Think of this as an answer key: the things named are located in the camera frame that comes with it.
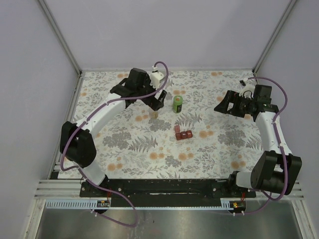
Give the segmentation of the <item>clear small pill bottle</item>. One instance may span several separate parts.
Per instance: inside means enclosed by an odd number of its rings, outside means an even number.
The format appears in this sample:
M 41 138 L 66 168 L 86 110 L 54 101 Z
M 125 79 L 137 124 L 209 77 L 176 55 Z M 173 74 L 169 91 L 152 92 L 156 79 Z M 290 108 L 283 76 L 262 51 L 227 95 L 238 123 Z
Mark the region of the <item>clear small pill bottle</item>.
M 159 116 L 159 114 L 158 114 L 157 111 L 151 111 L 151 112 L 150 112 L 150 118 L 151 118 L 151 119 L 155 120 L 155 119 L 158 118 L 158 116 Z

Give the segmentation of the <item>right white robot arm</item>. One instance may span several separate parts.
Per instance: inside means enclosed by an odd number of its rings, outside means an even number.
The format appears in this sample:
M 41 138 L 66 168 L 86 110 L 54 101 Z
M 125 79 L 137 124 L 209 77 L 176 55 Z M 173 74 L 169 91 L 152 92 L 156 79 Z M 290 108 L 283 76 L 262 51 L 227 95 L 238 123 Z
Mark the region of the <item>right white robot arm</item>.
M 216 112 L 253 118 L 262 141 L 263 154 L 251 172 L 234 172 L 227 184 L 228 194 L 240 196 L 245 188 L 289 195 L 302 167 L 302 160 L 287 146 L 280 126 L 280 110 L 271 103 L 272 87 L 245 86 L 241 92 L 228 90 L 214 108 Z

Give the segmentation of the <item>red pill organizer box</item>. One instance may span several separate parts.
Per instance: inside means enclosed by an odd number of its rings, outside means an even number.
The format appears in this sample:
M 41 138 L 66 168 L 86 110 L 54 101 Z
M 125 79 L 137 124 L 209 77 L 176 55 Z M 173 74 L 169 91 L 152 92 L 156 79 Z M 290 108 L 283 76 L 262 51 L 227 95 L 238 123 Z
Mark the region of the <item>red pill organizer box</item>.
M 191 130 L 182 131 L 179 125 L 174 126 L 176 140 L 190 139 L 193 137 Z

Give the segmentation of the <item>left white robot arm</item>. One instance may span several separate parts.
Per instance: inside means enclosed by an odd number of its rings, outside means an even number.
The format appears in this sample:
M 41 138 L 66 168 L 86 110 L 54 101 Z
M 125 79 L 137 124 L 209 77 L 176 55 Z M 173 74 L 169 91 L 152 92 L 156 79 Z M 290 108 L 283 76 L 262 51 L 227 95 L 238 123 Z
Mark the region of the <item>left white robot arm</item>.
M 96 196 L 106 195 L 108 184 L 104 182 L 107 176 L 96 160 L 94 138 L 113 117 L 137 100 L 153 111 L 161 109 L 167 94 L 164 90 L 167 80 L 168 74 L 160 72 L 156 66 L 150 73 L 133 68 L 91 113 L 77 122 L 63 124 L 59 145 L 62 159 L 73 162 L 73 168 L 92 182 L 90 189 Z

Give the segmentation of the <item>green pill bottle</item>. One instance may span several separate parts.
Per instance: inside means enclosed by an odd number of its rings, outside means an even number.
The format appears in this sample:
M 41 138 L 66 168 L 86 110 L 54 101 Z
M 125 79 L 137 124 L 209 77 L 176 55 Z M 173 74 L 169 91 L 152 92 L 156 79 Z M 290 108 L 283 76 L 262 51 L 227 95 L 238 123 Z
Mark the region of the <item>green pill bottle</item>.
M 173 112 L 178 114 L 181 112 L 182 110 L 182 103 L 183 103 L 183 98 L 182 96 L 175 96 L 173 99 L 173 105 L 172 105 L 172 109 Z

